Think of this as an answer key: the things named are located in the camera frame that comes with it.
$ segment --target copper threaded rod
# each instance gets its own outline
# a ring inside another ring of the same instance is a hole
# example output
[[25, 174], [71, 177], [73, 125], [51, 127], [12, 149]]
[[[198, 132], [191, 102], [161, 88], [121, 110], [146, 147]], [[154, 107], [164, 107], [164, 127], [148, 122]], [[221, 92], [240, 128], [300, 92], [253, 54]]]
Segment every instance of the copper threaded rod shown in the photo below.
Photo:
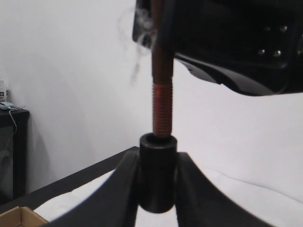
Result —
[[[163, 0], [151, 0], [153, 28], [157, 31], [163, 10]], [[156, 41], [152, 50], [153, 134], [167, 138], [172, 131], [172, 76], [174, 54], [164, 50]]]

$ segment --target white bottle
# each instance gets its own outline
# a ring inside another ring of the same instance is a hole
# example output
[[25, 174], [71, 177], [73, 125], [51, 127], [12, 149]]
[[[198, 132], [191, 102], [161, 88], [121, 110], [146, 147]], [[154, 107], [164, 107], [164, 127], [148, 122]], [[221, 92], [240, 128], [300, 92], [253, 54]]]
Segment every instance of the white bottle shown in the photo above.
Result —
[[8, 94], [8, 87], [5, 85], [4, 80], [0, 79], [0, 102], [8, 102]]

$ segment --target black cylindrical spacer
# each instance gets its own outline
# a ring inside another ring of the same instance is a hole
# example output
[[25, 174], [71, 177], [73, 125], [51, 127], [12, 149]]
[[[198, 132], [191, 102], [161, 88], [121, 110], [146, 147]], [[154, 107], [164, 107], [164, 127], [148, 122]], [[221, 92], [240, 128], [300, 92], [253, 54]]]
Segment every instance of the black cylindrical spacer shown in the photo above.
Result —
[[140, 139], [139, 203], [151, 213], [164, 213], [175, 204], [177, 140], [152, 133]]

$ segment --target cable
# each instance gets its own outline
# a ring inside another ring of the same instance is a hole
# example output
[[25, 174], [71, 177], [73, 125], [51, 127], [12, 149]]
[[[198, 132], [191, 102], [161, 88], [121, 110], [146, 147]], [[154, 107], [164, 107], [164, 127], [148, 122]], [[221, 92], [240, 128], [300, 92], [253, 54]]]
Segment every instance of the cable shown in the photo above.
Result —
[[15, 110], [20, 110], [20, 109], [23, 109], [23, 108], [25, 108], [25, 105], [24, 105], [24, 106], [13, 107], [13, 108], [10, 108], [10, 109], [9, 109], [9, 115], [10, 115], [11, 119], [13, 120], [13, 123], [14, 123], [14, 125], [15, 125], [15, 130], [14, 130], [13, 134], [11, 134], [11, 136], [9, 137], [8, 142], [6, 143], [5, 150], [4, 150], [4, 154], [3, 154], [2, 157], [0, 158], [0, 163], [1, 163], [1, 161], [3, 160], [3, 158], [6, 156], [6, 153], [7, 153], [8, 149], [9, 149], [9, 142], [10, 142], [11, 138], [12, 138], [12, 137], [15, 135], [15, 133], [17, 132], [17, 124], [16, 124], [15, 119], [13, 118], [11, 112], [12, 112], [12, 111], [15, 111]]

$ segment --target cardboard box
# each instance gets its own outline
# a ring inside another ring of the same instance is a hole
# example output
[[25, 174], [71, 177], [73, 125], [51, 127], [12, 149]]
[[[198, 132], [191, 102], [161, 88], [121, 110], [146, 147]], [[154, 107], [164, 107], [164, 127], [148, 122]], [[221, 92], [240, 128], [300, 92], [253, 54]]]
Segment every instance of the cardboard box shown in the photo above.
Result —
[[0, 214], [0, 227], [40, 227], [48, 223], [27, 207], [16, 207]]

